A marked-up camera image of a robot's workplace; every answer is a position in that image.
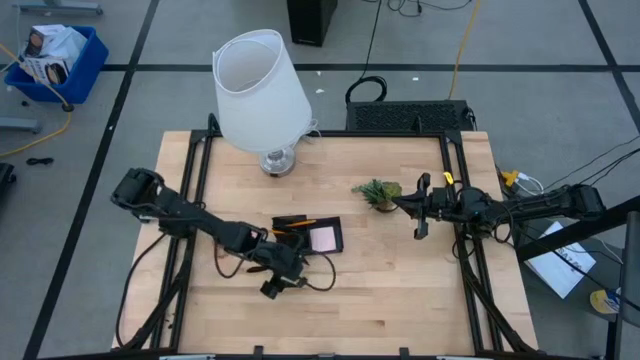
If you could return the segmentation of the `white printed paper sheet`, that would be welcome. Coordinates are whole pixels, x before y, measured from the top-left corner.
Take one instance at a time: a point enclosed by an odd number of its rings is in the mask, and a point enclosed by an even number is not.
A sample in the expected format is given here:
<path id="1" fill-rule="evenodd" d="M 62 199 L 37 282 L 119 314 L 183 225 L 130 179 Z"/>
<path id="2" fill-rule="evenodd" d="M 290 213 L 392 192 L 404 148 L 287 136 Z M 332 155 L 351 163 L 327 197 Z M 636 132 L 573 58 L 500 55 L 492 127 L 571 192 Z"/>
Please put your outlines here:
<path id="1" fill-rule="evenodd" d="M 552 252 L 539 255 L 525 264 L 560 298 L 565 299 L 584 276 L 564 260 L 585 273 L 592 269 L 596 260 L 577 243 L 559 248 L 556 253 L 558 256 Z"/>

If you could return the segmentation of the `blue plastic bin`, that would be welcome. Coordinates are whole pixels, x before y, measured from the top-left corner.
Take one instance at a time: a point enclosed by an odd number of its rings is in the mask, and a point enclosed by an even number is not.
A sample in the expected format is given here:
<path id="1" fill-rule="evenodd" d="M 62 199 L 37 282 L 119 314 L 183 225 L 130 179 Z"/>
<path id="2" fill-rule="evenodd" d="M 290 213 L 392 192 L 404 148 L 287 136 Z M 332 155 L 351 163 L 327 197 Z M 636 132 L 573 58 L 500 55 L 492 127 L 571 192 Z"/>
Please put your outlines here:
<path id="1" fill-rule="evenodd" d="M 84 103 L 105 64 L 109 50 L 99 39 L 93 27 L 65 27 L 69 32 L 65 46 L 70 57 L 67 60 L 68 78 L 63 84 L 42 82 L 25 63 L 24 51 L 20 54 L 21 61 L 9 68 L 5 83 L 17 88 L 34 101 Z"/>

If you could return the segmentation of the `black vented computer case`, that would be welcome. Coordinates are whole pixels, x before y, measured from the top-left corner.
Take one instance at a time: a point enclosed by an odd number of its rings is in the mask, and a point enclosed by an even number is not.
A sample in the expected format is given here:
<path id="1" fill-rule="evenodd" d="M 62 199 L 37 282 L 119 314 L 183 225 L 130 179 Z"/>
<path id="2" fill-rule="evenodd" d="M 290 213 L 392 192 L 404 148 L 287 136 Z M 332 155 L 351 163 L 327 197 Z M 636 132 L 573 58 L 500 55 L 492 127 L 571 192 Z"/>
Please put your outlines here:
<path id="1" fill-rule="evenodd" d="M 350 131 L 474 131 L 475 114 L 464 100 L 352 102 Z"/>

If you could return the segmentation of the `pink sticky note pad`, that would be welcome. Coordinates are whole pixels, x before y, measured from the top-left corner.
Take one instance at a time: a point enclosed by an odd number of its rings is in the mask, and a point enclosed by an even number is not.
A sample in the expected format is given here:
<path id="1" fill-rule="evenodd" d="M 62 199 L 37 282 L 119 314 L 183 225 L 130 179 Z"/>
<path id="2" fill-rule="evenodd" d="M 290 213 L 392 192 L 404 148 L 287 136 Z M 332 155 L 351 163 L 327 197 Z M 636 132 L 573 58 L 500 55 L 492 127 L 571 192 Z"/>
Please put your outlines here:
<path id="1" fill-rule="evenodd" d="M 313 228 L 310 230 L 309 236 L 311 248 L 316 252 L 326 253 L 337 248 L 332 227 Z"/>

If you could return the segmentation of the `black metal stand beam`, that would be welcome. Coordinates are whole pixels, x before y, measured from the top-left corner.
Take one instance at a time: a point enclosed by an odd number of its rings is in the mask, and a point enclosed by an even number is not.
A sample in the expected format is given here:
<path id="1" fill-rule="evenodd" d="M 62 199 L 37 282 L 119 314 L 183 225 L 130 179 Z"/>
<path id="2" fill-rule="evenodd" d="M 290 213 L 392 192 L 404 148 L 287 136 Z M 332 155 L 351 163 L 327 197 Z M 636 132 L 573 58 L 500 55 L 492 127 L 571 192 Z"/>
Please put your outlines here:
<path id="1" fill-rule="evenodd" d="M 596 236 L 624 225 L 625 248 L 620 251 L 621 265 L 608 260 L 604 247 Z M 516 255 L 522 263 L 584 241 L 587 253 L 596 263 L 589 271 L 582 270 L 582 279 L 569 291 L 563 303 L 594 314 L 588 302 L 590 294 L 603 290 L 621 297 L 621 312 L 603 314 L 608 322 L 605 360 L 620 360 L 622 330 L 625 324 L 640 329 L 640 195 L 604 211 L 596 220 L 581 220 L 541 239 L 533 236 L 535 227 L 516 232 Z"/>

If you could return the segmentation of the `black chair base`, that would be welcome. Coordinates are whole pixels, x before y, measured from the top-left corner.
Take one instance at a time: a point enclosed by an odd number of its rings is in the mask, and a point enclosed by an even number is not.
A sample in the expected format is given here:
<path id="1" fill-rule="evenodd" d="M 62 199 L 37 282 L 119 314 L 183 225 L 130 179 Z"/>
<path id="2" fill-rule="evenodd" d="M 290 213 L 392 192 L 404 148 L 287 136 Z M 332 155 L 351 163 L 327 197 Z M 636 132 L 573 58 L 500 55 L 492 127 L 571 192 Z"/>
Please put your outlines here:
<path id="1" fill-rule="evenodd" d="M 14 169 L 13 165 L 0 162 L 0 202 L 6 197 L 10 185 L 16 181 Z"/>

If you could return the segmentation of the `black mesh desk organizer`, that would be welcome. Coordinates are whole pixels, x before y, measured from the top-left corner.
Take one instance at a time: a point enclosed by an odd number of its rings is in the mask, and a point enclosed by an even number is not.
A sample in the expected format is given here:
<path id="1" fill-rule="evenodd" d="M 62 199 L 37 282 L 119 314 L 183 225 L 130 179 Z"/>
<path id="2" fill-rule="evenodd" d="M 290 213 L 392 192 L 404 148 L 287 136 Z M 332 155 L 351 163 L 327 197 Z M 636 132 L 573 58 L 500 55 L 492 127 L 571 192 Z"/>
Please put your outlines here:
<path id="1" fill-rule="evenodd" d="M 283 235 L 275 235 L 278 243 L 283 243 L 290 246 L 294 250 L 304 255 L 319 254 L 333 254 L 341 253 L 344 250 L 343 235 L 341 228 L 341 221 L 339 217 L 319 218 L 316 219 L 317 223 L 297 228 L 287 228 L 285 225 L 289 223 L 300 222 L 304 220 L 311 220 L 306 215 L 291 215 L 280 216 L 272 219 L 272 229 L 281 230 L 286 232 Z M 311 248 L 309 232 L 313 228 L 332 227 L 335 233 L 336 246 L 334 251 L 321 253 L 316 252 Z"/>

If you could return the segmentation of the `grey metal desk foot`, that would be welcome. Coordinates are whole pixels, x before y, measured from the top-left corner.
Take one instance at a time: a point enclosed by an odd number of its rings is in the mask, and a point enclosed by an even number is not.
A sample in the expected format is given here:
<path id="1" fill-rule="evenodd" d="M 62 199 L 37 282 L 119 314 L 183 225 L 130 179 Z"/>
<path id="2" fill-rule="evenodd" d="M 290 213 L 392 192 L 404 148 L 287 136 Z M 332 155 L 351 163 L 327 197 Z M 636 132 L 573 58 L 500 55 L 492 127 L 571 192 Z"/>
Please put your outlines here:
<path id="1" fill-rule="evenodd" d="M 24 12 L 40 12 L 43 15 L 51 16 L 59 14 L 83 14 L 96 15 L 103 14 L 100 4 L 79 0 L 12 0 L 13 6 Z"/>
<path id="2" fill-rule="evenodd" d="M 42 125 L 38 120 L 0 116 L 0 130 L 28 131 L 38 134 Z"/>

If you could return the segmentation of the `white printed carton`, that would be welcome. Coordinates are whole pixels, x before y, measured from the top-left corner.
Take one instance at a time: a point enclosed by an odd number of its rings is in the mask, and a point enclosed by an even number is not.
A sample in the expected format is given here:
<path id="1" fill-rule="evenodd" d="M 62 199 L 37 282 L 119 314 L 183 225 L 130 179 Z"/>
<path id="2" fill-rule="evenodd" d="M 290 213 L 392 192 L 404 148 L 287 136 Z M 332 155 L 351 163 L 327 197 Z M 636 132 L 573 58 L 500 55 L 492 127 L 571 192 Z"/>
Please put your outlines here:
<path id="1" fill-rule="evenodd" d="M 31 27 L 23 57 L 32 73 L 42 82 L 60 85 L 67 80 L 67 60 L 70 55 L 65 41 L 68 35 L 64 25 Z"/>

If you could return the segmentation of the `black tower box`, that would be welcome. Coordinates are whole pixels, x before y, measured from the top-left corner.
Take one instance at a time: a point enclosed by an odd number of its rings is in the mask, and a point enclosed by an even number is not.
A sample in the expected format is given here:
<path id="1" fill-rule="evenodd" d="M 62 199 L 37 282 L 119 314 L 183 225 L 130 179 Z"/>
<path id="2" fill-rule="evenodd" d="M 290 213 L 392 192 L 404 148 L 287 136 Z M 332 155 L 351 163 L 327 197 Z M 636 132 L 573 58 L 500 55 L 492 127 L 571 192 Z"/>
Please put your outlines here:
<path id="1" fill-rule="evenodd" d="M 287 0 L 292 42 L 321 47 L 338 0 Z"/>

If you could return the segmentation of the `black aluminium table frame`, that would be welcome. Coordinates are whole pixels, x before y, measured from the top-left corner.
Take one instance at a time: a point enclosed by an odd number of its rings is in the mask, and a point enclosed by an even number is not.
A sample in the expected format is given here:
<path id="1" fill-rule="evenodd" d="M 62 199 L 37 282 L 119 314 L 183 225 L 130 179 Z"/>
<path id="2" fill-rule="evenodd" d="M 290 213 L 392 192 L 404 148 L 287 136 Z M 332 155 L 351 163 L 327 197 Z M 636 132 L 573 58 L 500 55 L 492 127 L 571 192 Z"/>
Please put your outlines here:
<path id="1" fill-rule="evenodd" d="M 183 254 L 194 254 L 186 289 L 158 321 L 153 344 L 181 353 L 470 355 L 497 344 L 484 310 L 470 318 L 469 293 L 452 253 L 452 225 L 432 222 L 428 236 L 413 236 L 404 212 L 380 213 L 354 187 L 371 179 L 396 181 L 413 192 L 423 173 L 444 184 L 458 169 L 456 145 L 411 134 L 326 131 L 299 143 L 289 175 L 264 174 L 253 154 L 223 138 L 205 146 L 193 131 L 163 135 L 155 169 L 173 189 L 226 220 L 269 227 L 276 216 L 339 217 L 344 249 L 312 257 L 309 285 L 275 299 L 261 291 L 268 274 L 215 250 L 199 234 L 191 240 L 161 236 L 144 225 L 119 323 L 123 341 L 143 325 L 177 270 Z"/>

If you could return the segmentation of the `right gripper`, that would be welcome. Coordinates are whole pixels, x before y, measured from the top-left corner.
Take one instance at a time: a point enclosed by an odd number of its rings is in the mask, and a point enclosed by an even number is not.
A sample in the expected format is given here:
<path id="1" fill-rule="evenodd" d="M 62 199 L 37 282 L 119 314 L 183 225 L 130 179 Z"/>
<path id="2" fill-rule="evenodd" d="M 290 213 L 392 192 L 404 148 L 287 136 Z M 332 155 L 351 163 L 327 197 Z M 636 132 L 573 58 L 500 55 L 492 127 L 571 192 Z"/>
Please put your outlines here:
<path id="1" fill-rule="evenodd" d="M 411 219 L 417 220 L 414 230 L 415 239 L 423 239 L 428 235 L 427 218 L 441 220 L 445 211 L 453 207 L 453 200 L 446 187 L 436 187 L 431 192 L 428 188 L 431 176 L 423 173 L 417 181 L 416 193 L 397 196 L 393 202 L 402 209 Z"/>

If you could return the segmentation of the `potted green succulent plant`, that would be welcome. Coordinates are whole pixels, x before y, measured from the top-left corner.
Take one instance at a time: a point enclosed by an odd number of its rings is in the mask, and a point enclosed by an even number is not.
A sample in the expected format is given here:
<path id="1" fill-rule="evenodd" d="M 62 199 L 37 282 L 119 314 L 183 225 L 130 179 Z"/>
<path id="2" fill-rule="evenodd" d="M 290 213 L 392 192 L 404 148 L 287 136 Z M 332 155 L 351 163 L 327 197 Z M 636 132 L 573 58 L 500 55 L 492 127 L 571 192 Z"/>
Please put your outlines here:
<path id="1" fill-rule="evenodd" d="M 392 199 L 402 195 L 402 187 L 398 182 L 372 179 L 366 184 L 354 186 L 351 192 L 360 193 L 376 211 L 390 213 L 398 208 Z"/>

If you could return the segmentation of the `yellow and blue roll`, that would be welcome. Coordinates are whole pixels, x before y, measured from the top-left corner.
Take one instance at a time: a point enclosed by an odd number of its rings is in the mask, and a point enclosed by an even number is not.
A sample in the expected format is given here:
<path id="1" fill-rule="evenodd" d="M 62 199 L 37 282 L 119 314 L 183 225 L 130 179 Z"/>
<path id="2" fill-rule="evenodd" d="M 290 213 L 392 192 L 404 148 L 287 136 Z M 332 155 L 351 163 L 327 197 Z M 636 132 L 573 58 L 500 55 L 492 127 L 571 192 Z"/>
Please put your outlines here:
<path id="1" fill-rule="evenodd" d="M 620 301 L 618 296 L 620 290 L 596 290 L 589 296 L 589 301 L 593 309 L 604 315 L 613 315 L 619 313 Z"/>

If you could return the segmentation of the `silver lamp with white shade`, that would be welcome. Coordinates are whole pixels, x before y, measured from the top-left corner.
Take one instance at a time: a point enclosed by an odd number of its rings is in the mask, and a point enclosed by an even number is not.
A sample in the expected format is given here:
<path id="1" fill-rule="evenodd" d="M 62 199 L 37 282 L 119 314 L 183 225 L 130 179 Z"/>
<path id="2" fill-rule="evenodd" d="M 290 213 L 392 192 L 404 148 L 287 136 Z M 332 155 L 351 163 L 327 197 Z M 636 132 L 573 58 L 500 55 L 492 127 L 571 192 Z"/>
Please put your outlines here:
<path id="1" fill-rule="evenodd" d="M 281 34 L 260 29 L 236 36 L 212 52 L 212 73 L 224 139 L 258 155 L 267 175 L 289 174 L 294 147 L 314 119 Z"/>

